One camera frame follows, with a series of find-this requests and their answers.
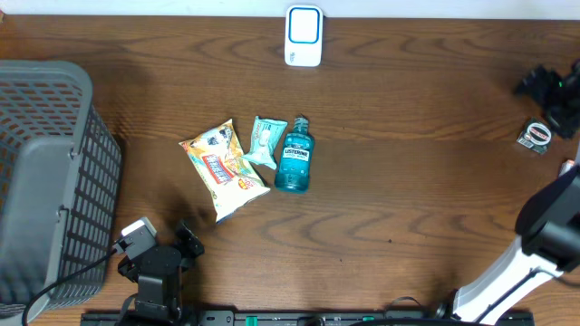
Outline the green round-logo packet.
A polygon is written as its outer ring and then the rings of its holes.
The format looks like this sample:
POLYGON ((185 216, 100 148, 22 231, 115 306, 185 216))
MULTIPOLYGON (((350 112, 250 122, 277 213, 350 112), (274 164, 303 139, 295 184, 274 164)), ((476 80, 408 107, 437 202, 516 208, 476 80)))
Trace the green round-logo packet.
POLYGON ((530 119, 517 138, 517 143, 536 152, 539 155, 545 154, 552 142, 552 131, 550 128, 537 119, 530 119))

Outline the orange snack bag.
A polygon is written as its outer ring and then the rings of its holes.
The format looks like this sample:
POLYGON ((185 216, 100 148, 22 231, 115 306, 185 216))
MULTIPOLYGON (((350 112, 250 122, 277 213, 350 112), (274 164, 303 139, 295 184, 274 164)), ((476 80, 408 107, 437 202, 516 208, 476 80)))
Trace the orange snack bag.
POLYGON ((216 211, 216 223, 232 216, 240 207, 267 194, 270 188, 243 158, 233 121, 227 120, 194 139, 182 140, 194 168, 204 181, 216 211))

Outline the blue Listerine mouthwash bottle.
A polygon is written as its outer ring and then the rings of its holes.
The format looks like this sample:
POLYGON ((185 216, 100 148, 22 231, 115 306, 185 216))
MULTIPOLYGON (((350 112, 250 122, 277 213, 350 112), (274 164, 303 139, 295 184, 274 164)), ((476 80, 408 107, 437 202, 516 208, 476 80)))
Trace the blue Listerine mouthwash bottle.
POLYGON ((314 138, 308 129, 308 119, 297 116, 293 129, 285 136, 279 169, 275 174, 278 190, 305 193, 309 188, 314 138))

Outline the green wet wipes pack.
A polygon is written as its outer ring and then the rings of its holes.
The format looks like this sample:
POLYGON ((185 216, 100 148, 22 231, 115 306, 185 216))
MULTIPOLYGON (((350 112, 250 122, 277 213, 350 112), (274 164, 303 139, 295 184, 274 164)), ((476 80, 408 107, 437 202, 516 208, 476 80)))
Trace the green wet wipes pack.
POLYGON ((284 120, 262 119, 256 116, 251 132, 250 150, 242 158, 276 170, 274 151, 286 127, 287 122, 284 120))

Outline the small orange tissue pack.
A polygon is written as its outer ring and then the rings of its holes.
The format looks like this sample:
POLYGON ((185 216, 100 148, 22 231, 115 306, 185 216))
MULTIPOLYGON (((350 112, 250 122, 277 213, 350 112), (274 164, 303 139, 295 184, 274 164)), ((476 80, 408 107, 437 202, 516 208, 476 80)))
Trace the small orange tissue pack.
POLYGON ((575 162, 572 159, 568 159, 566 160, 562 165, 561 168, 559 170, 558 176, 563 176, 565 173, 567 173, 573 166, 575 165, 575 162))

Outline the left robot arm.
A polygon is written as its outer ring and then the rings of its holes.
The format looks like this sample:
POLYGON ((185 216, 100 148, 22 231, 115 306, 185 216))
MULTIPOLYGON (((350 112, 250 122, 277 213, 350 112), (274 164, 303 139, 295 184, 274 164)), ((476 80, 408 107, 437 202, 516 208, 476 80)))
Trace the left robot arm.
POLYGON ((181 275, 205 248, 183 221, 175 236, 173 244, 159 244, 157 230, 146 217, 121 230, 113 246, 123 255, 118 273, 136 283, 138 291, 123 303, 118 325, 179 325, 184 320, 181 275))

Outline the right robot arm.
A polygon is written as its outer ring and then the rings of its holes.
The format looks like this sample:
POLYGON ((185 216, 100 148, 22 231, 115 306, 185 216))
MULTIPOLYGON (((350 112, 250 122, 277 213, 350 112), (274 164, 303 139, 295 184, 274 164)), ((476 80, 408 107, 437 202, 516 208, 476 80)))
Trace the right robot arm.
MULTIPOLYGON (((579 131, 579 64, 562 76, 538 65, 514 90, 542 111, 529 120, 517 143, 537 154, 555 136, 572 139, 579 131)), ((507 250, 474 282, 455 291, 434 313, 437 321, 495 325, 517 302, 549 281, 570 282, 563 274, 579 266, 579 161, 563 163, 555 181, 522 207, 516 237, 507 250)))

